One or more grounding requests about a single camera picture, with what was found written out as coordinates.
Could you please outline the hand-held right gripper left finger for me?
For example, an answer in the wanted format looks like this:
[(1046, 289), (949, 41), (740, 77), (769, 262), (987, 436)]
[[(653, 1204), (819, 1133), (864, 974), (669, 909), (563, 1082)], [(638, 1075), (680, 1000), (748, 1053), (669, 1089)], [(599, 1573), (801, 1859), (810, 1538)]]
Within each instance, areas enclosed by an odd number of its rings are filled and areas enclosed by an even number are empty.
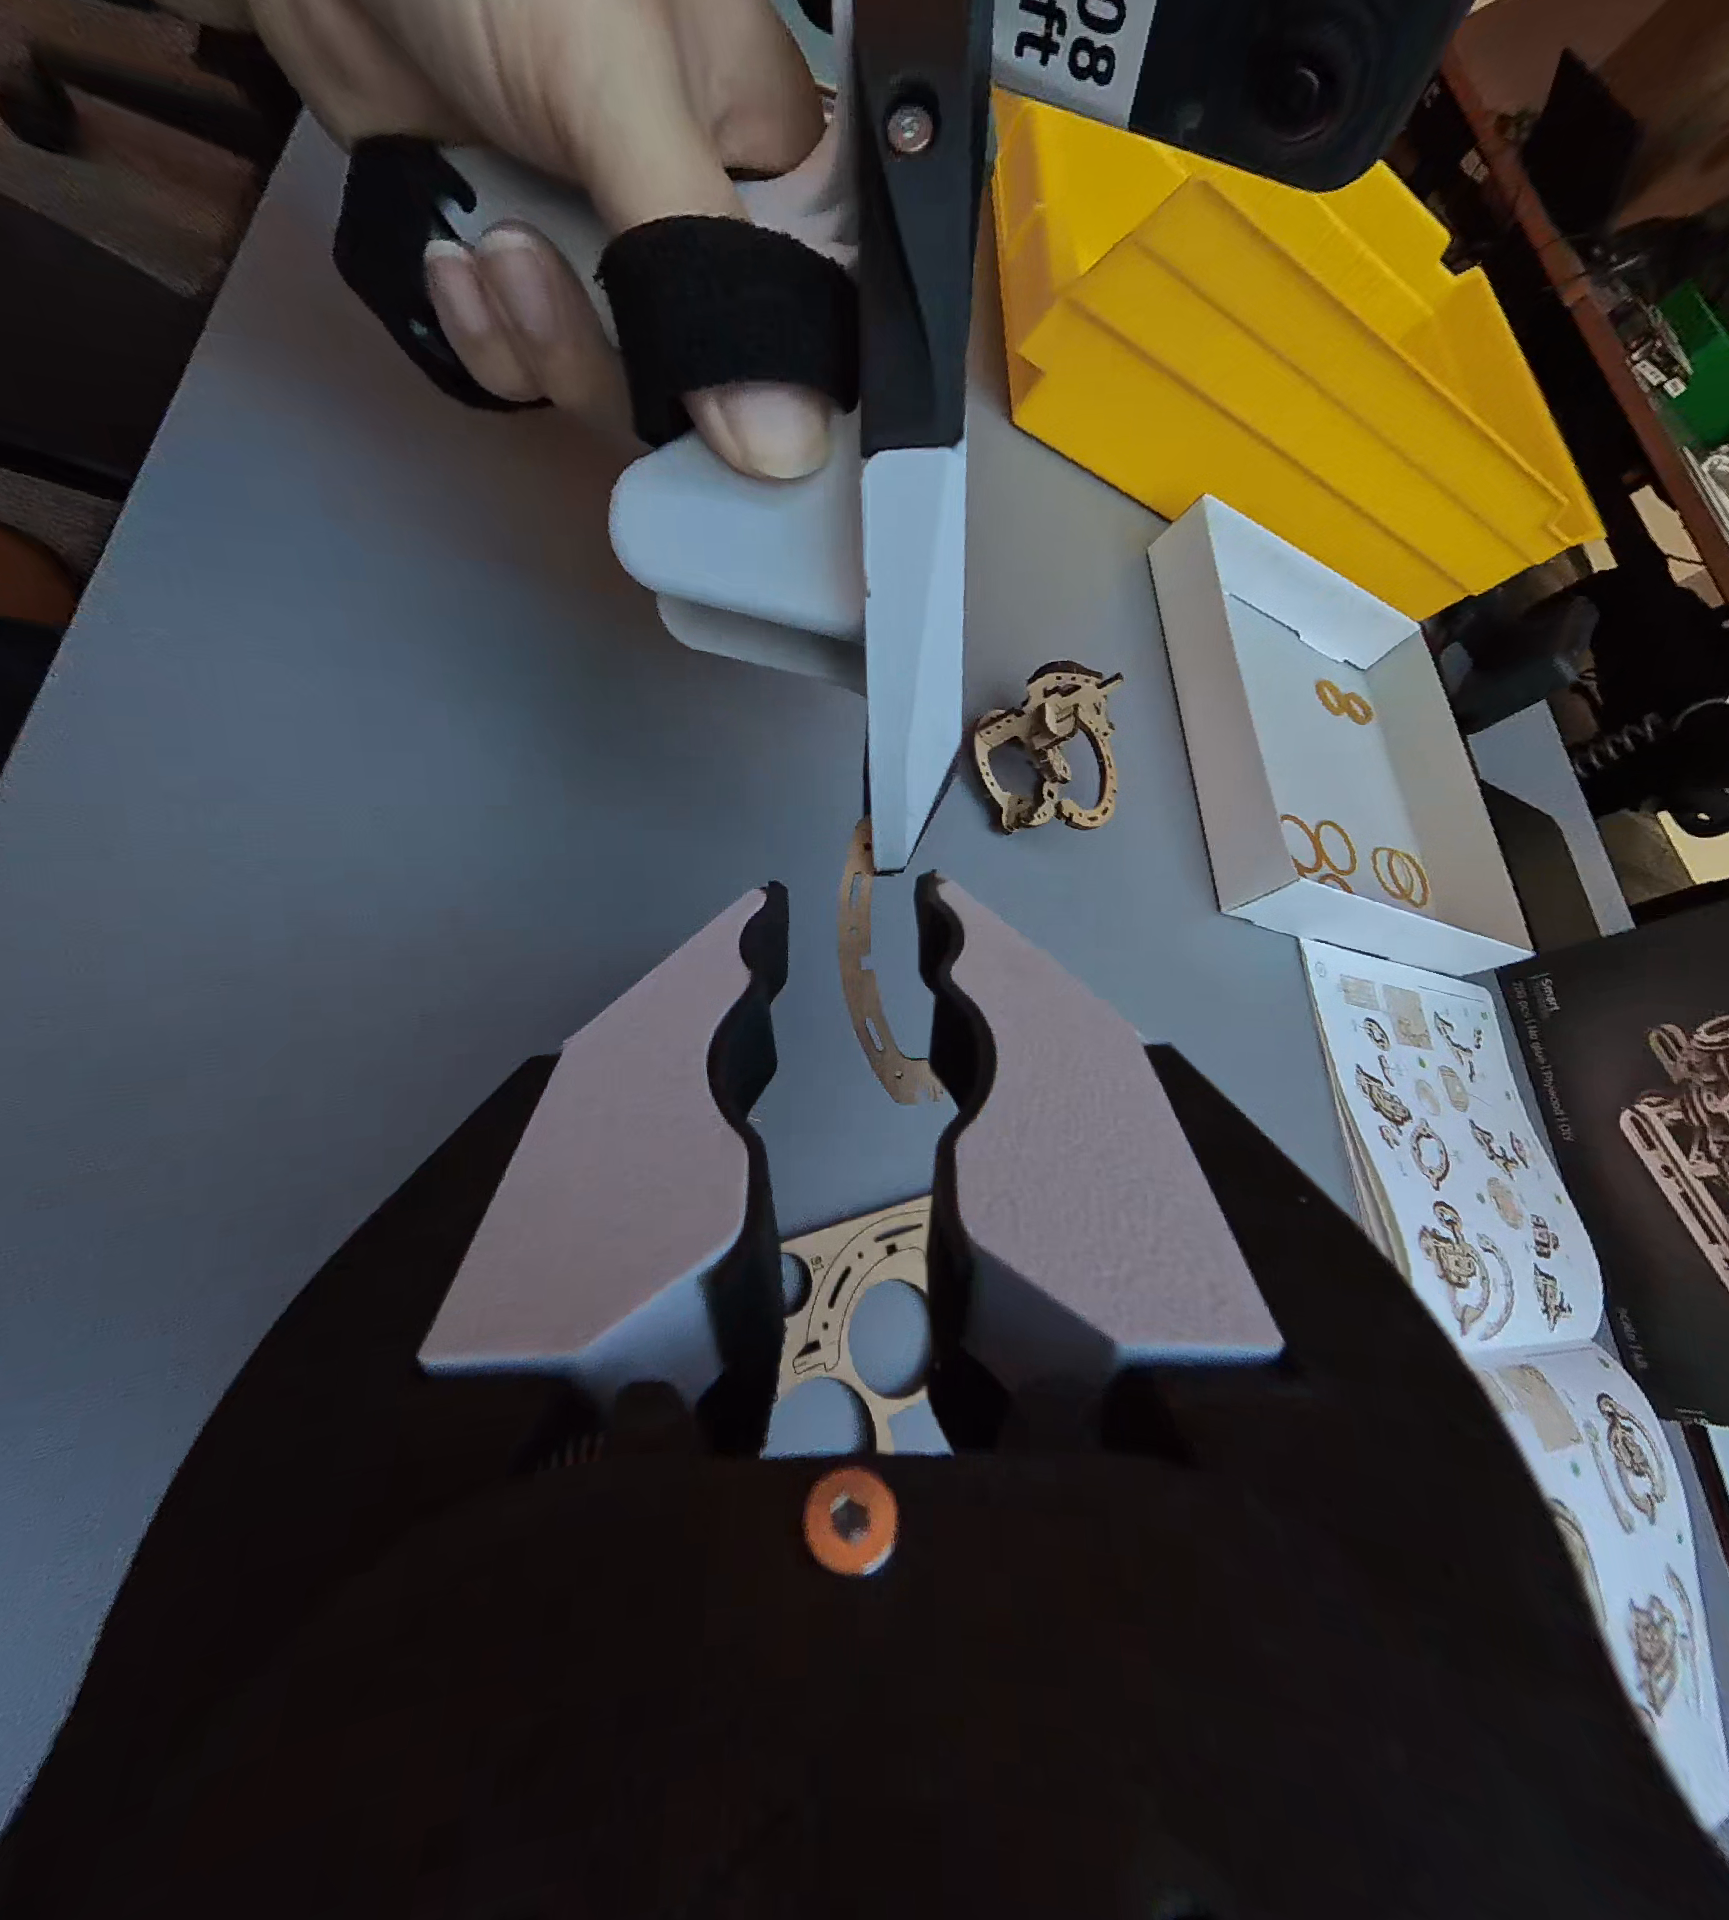
[(754, 1108), (788, 899), (745, 893), (561, 1049), (418, 1350), (435, 1379), (666, 1386), (729, 1454), (779, 1391), (781, 1234)]

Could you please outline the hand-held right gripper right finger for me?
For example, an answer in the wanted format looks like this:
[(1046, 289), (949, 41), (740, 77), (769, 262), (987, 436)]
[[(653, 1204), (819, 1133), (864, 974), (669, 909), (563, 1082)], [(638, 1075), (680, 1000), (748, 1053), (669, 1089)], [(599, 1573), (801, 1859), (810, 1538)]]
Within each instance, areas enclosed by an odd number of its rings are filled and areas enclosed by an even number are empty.
[(1139, 1030), (957, 881), (917, 886), (934, 1151), (929, 1403), (952, 1453), (1140, 1370), (1250, 1370), (1285, 1339)]

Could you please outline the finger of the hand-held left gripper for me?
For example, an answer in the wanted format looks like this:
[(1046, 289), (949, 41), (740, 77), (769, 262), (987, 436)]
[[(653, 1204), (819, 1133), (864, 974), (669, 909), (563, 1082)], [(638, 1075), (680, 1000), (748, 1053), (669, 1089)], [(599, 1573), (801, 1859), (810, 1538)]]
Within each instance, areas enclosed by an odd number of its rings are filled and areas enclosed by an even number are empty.
[(874, 869), (908, 869), (965, 731), (968, 444), (863, 465), (869, 801)]

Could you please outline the curved slotted wooden part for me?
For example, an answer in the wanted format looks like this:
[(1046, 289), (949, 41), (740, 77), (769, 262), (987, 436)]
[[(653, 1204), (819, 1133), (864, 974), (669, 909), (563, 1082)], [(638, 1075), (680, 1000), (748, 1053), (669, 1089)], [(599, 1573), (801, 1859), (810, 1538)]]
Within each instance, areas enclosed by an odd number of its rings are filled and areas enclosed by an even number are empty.
[(836, 893), (838, 987), (857, 1042), (880, 1089), (901, 1107), (920, 1107), (943, 1101), (944, 1089), (924, 1059), (901, 1049), (886, 1018), (872, 967), (874, 879), (872, 821), (863, 817), (852, 829)]

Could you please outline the wooden model assembly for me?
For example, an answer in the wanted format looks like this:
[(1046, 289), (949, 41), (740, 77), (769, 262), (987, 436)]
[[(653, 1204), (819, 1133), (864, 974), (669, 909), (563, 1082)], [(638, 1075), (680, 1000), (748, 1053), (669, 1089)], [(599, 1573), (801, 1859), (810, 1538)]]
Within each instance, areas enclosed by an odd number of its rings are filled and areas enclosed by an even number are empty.
[[(1071, 661), (1046, 663), (1029, 680), (1020, 704), (992, 709), (973, 724), (973, 768), (992, 804), (998, 833), (1012, 836), (1053, 822), (1095, 833), (1112, 822), (1119, 775), (1111, 694), (1121, 685), (1123, 674), (1101, 674)], [(1091, 803), (1071, 795), (1073, 742), (1086, 742), (1097, 763), (1098, 788)], [(995, 764), (1002, 752), (1025, 759), (1030, 791), (1002, 784)]]

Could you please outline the black model kit box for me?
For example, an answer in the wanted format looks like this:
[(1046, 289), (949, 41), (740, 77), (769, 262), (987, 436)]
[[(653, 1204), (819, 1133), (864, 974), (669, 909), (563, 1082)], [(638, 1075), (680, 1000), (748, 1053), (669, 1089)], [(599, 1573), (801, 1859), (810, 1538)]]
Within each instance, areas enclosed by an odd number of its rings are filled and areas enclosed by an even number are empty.
[(1729, 1428), (1729, 899), (1500, 974), (1628, 1369)]

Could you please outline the person's left hand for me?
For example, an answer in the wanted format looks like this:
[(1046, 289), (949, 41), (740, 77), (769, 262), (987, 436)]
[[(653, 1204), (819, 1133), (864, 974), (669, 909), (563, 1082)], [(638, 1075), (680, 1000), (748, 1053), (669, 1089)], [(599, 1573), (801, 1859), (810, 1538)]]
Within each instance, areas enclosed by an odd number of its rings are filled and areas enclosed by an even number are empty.
[[(829, 127), (767, 2), (251, 2), (246, 18), (341, 147), (499, 151), (580, 188), (610, 235), (742, 219), (739, 181), (792, 175)], [(476, 389), (630, 436), (620, 355), (536, 229), (437, 239), (422, 280)]]

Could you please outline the laser-cut plywood sheet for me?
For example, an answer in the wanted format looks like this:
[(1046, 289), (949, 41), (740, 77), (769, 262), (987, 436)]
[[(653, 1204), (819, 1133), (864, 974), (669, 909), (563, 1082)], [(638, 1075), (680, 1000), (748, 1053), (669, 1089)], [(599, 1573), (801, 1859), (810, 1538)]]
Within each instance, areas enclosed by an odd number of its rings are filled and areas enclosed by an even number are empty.
[(769, 1459), (950, 1451), (927, 1397), (929, 1224), (930, 1198), (920, 1194), (783, 1245)]

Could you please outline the stack of yellow storage bins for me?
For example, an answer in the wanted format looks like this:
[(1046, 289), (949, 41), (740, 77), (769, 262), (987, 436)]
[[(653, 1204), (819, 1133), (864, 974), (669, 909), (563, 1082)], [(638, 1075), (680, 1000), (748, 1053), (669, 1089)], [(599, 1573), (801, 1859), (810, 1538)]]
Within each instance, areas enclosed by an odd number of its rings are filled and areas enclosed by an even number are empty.
[(1414, 619), (1604, 539), (1493, 285), (1390, 166), (1311, 195), (992, 107), (1020, 432), (1164, 523), (1213, 497)]

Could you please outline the white cardboard box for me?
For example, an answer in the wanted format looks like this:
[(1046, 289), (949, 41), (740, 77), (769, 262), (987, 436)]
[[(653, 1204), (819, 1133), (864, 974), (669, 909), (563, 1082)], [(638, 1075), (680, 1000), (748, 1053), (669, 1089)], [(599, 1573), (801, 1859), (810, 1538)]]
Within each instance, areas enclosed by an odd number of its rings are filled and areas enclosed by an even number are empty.
[[(1519, 894), (1422, 628), (1205, 497), (1147, 555), (1225, 914), (1301, 942), (1470, 979), (1534, 954)], [(1357, 732), (1313, 685), (1359, 690)], [(1374, 882), (1299, 876), (1280, 815), (1337, 818), (1362, 848), (1416, 850), (1423, 913)]]

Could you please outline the instruction booklet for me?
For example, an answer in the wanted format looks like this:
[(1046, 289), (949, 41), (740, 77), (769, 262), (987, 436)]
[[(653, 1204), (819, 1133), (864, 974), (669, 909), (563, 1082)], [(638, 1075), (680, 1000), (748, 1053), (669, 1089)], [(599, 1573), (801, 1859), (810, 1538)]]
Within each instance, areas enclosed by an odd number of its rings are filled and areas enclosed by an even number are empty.
[(1540, 1480), (1632, 1705), (1708, 1833), (1729, 1746), (1667, 1420), (1599, 1343), (1597, 1250), (1537, 1138), (1490, 993), (1301, 941), (1366, 1231)]

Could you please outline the group of wooden rings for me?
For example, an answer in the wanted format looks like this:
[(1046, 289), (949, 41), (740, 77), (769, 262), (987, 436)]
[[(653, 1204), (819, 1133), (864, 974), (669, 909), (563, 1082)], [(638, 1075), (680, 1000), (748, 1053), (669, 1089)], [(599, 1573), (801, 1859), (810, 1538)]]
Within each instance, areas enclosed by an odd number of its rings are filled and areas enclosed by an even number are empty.
[[(1313, 694), (1323, 712), (1357, 732), (1377, 723), (1377, 709), (1366, 693), (1333, 680), (1318, 680)], [(1337, 818), (1307, 821), (1280, 815), (1287, 852), (1301, 879), (1354, 896), (1357, 885), (1376, 885), (1380, 893), (1407, 911), (1423, 913), (1432, 902), (1430, 871), (1414, 848), (1398, 844), (1359, 847), (1351, 829)]]

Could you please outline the wooden storage shelf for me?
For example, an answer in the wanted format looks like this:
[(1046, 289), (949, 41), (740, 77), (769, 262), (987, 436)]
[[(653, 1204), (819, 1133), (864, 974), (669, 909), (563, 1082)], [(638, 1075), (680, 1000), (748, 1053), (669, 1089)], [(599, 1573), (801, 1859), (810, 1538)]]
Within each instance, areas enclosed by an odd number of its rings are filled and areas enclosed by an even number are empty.
[(1481, 271), (1579, 469), (1617, 575), (1659, 611), (1675, 556), (1716, 589), (1709, 621), (1671, 617), (1597, 649), (1611, 728), (1575, 755), (1597, 812), (1664, 810), (1693, 836), (1729, 834), (1729, 517), (1645, 383), (1633, 347), (1671, 347), (1651, 305), (1607, 274), (1597, 239), (1555, 217), (1523, 142), (1483, 100), (1451, 47), (1395, 153), (1401, 175), (1444, 217), (1450, 262)]

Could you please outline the green plastic crate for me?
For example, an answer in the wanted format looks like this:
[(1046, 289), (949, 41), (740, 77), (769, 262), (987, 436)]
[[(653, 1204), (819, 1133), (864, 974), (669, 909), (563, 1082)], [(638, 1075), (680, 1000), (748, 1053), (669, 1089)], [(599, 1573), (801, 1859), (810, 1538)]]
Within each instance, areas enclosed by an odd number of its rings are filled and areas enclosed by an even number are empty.
[(1729, 446), (1729, 329), (1693, 282), (1674, 289), (1659, 314), (1670, 325), (1685, 371), (1667, 383), (1664, 411), (1697, 453)]

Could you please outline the brown wooden furniture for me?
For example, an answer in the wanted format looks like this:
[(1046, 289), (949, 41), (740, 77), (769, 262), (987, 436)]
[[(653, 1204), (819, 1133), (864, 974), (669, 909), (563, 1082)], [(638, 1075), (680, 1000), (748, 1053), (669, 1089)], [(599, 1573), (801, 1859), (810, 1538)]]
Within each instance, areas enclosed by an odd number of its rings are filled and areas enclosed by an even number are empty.
[(0, 229), (176, 297), (216, 292), (296, 116), (246, 5), (0, 5)]

